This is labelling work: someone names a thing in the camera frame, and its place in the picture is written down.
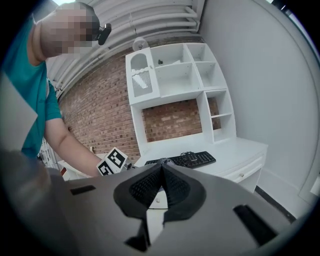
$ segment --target brick wall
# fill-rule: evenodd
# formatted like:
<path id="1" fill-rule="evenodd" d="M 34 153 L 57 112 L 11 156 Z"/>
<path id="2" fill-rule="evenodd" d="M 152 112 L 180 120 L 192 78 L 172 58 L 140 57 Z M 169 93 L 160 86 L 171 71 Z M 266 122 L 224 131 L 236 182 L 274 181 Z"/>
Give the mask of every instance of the brick wall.
<path id="1" fill-rule="evenodd" d="M 149 45 L 183 42 L 203 41 L 200 37 L 173 37 Z M 107 153 L 117 147 L 135 163 L 140 154 L 128 100 L 125 66 L 125 55 L 130 52 L 131 49 L 122 51 L 86 74 L 59 105 L 66 126 L 83 145 L 93 147 L 95 153 Z M 195 100 L 157 106 L 143 113 L 148 141 L 201 132 Z"/>
<path id="2" fill-rule="evenodd" d="M 208 98 L 208 103 L 209 103 L 209 109 L 210 109 L 211 116 L 219 115 L 218 105 L 217 105 L 216 99 L 214 97 Z M 219 117 L 213 118 L 211 121 L 212 121 L 212 126 L 213 126 L 214 130 L 221 128 L 221 123 L 220 123 Z"/>

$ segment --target white desk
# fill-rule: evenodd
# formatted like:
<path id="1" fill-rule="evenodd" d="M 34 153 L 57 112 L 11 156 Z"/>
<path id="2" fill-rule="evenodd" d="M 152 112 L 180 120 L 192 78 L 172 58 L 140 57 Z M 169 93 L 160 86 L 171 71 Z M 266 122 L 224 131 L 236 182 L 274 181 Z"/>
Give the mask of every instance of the white desk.
<path id="1" fill-rule="evenodd" d="M 220 143 L 206 142 L 203 133 L 149 143 L 149 151 L 135 163 L 144 166 L 146 161 L 179 156 L 182 152 L 207 151 L 216 162 L 195 168 L 199 172 L 222 177 L 239 183 L 254 192 L 261 168 L 265 164 L 268 146 L 243 138 L 230 138 Z M 167 209 L 164 191 L 157 194 L 150 208 Z"/>
<path id="2" fill-rule="evenodd" d="M 216 162 L 195 170 L 229 179 L 250 192 L 255 190 L 268 146 L 237 137 L 228 85 L 207 44 L 178 43 L 145 48 L 128 54 L 125 64 L 129 103 L 141 155 L 136 166 L 187 151 L 207 151 Z M 218 114 L 211 113 L 210 98 L 215 99 Z M 148 142 L 142 110 L 189 99 L 196 99 L 202 133 Z M 213 119 L 219 119 L 221 128 L 214 129 Z M 165 193 L 158 193 L 151 208 L 166 207 Z"/>

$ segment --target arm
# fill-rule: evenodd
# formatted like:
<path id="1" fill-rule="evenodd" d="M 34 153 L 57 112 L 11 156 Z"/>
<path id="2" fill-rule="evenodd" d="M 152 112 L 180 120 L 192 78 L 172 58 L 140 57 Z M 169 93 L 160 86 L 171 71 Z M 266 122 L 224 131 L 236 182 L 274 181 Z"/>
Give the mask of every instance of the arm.
<path id="1" fill-rule="evenodd" d="M 44 137 L 69 165 L 92 177 L 100 175 L 96 166 L 101 159 L 72 136 L 61 118 L 45 122 Z"/>

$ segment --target white wall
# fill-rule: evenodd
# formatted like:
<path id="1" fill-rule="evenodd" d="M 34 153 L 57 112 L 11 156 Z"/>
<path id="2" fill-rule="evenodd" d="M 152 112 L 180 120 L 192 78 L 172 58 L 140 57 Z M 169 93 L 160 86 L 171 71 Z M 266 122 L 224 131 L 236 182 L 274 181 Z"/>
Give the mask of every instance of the white wall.
<path id="1" fill-rule="evenodd" d="M 310 209 L 298 194 L 318 146 L 319 103 L 288 26 L 297 29 L 282 20 L 289 19 L 265 0 L 208 0 L 200 34 L 229 87 L 237 136 L 269 145 L 258 185 L 299 217 Z"/>

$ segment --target white cabinet door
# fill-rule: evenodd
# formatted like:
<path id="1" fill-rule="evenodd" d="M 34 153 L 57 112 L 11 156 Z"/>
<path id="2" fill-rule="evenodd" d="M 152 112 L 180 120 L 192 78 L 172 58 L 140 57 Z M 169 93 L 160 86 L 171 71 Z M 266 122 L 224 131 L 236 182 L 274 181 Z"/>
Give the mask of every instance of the white cabinet door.
<path id="1" fill-rule="evenodd" d="M 125 56 L 125 67 L 130 105 L 160 97 L 150 48 Z"/>

